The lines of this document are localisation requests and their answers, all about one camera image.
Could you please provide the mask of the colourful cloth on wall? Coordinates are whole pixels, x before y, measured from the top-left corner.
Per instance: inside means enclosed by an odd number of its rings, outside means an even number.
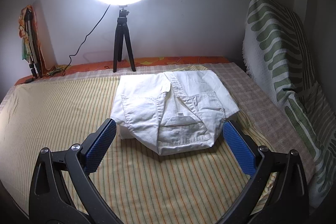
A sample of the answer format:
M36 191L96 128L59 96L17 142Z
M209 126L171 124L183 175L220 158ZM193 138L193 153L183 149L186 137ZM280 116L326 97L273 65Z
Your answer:
M31 5L21 10L18 22L19 37L22 40L22 60L26 60L30 66L34 65L39 77L43 77L48 73L49 69L46 67L41 42L38 36L37 19Z

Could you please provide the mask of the white shirt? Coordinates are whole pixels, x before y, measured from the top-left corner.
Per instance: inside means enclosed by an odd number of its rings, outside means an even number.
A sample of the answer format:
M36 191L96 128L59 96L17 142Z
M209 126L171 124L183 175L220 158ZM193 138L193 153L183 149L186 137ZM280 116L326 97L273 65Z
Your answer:
M121 76L110 117L121 139L167 156L212 147L238 112L213 71L170 71Z

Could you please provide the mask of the yellow striped bed sheet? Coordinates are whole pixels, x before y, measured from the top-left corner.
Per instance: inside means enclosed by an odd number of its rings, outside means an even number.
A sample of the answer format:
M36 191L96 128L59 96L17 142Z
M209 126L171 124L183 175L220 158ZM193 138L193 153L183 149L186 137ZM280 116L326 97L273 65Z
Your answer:
M116 76L47 80L12 87L1 103L1 182L19 208L39 151L68 149L108 118ZM115 138L91 180L125 223L215 223L248 181L227 143L158 156L137 140Z

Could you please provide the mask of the folded silver tripod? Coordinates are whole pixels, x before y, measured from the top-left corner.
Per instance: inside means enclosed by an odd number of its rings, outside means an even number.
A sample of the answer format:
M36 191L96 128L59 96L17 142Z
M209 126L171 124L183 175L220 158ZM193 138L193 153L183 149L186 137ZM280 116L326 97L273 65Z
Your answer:
M41 61L39 54L37 53L37 44L35 42L35 35L33 31L33 12L30 9L26 10L25 13L25 28L29 41L29 49L31 52L31 57L29 58L29 66L31 73L35 78L42 77Z

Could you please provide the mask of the green patterned white pillow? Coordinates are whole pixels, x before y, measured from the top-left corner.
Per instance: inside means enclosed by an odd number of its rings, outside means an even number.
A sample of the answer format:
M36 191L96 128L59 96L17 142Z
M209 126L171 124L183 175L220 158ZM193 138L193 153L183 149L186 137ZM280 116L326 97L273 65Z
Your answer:
M314 161L309 200L335 183L335 112L318 83L299 16L275 0L249 0L243 41L247 73L287 116Z

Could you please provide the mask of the pink checked mattress cover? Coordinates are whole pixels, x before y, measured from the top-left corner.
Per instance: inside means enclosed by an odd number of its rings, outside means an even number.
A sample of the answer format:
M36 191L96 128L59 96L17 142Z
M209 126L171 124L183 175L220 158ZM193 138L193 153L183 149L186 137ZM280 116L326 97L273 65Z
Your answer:
M277 152L296 149L307 178L313 157L288 118L236 64L186 64L140 67L138 75L165 71L211 70L228 89L241 112ZM129 69L78 72L12 87L1 103L1 180L16 188L28 184L39 150L66 148L98 128L112 107L120 76Z

